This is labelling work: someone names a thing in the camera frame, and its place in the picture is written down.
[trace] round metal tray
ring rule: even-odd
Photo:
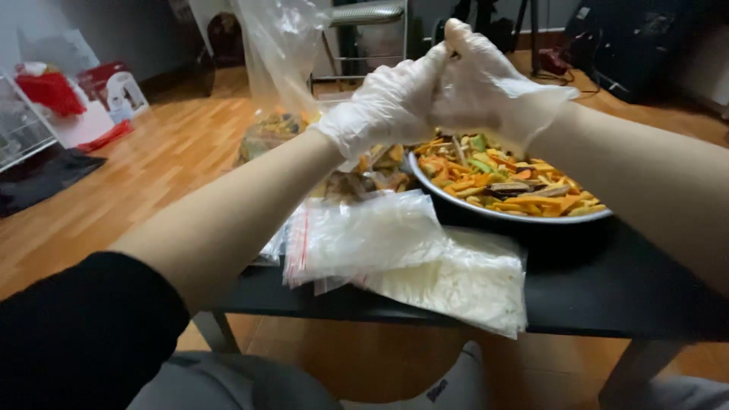
[[[410,152],[408,154],[408,163],[410,167],[413,170],[413,173],[415,176],[420,180],[420,182],[428,188],[428,190],[432,191],[435,195],[445,199],[448,202],[451,202],[454,205],[460,206],[461,208],[468,209],[476,214],[482,215],[484,217],[489,218],[495,218],[500,220],[512,220],[515,222],[523,222],[523,223],[545,223],[545,224],[551,224],[551,225],[568,225],[572,223],[584,223],[584,222],[590,222],[592,220],[599,220],[605,217],[609,217],[612,215],[612,211],[609,209],[605,209],[604,211],[595,212],[594,214],[587,214],[583,215],[581,217],[556,217],[556,218],[544,218],[544,217],[523,217],[520,215],[512,215],[512,214],[506,214],[504,212],[498,212],[498,211],[491,211],[490,209],[484,209],[479,208],[478,206],[471,205],[467,203],[466,201],[462,201],[458,198],[454,198],[453,196],[448,195],[445,191],[442,189],[436,187],[433,185],[432,182],[430,182],[430,179],[423,174],[423,172],[420,170],[420,167],[418,166],[418,159],[415,157],[415,154]]]

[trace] black speaker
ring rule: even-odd
[[[671,65],[682,41],[697,30],[715,0],[582,0],[565,29],[598,42],[593,80],[627,102],[649,93]],[[585,56],[580,56],[586,64]]]

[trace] disposable glove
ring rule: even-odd
[[[505,150],[521,157],[561,105],[580,94],[572,87],[532,82],[488,39],[455,18],[445,24],[445,42],[460,57],[446,64],[430,120],[448,131],[490,128],[501,134]]]
[[[417,61],[380,66],[348,101],[309,127],[331,138],[349,160],[377,144],[425,142],[433,136],[426,119],[447,59],[447,47],[441,43]]]

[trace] black table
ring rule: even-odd
[[[601,392],[604,403],[652,378],[695,341],[729,341],[729,301],[616,217],[581,225],[487,220],[432,196],[443,225],[502,233],[529,251],[528,332],[633,339]],[[434,312],[343,287],[313,296],[281,285],[281,268],[251,267],[195,324],[215,351],[234,352],[225,313],[454,326]]]

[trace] hand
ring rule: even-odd
[[[310,127],[331,138],[350,160],[376,144],[427,141],[434,127],[426,119],[447,58],[441,43],[417,61],[378,67],[348,101]]]
[[[445,42],[460,58],[445,67],[430,121],[452,131],[498,131],[505,150],[522,156],[531,140],[553,121],[561,105],[580,93],[540,85],[520,74],[487,38],[461,21],[445,24]]]

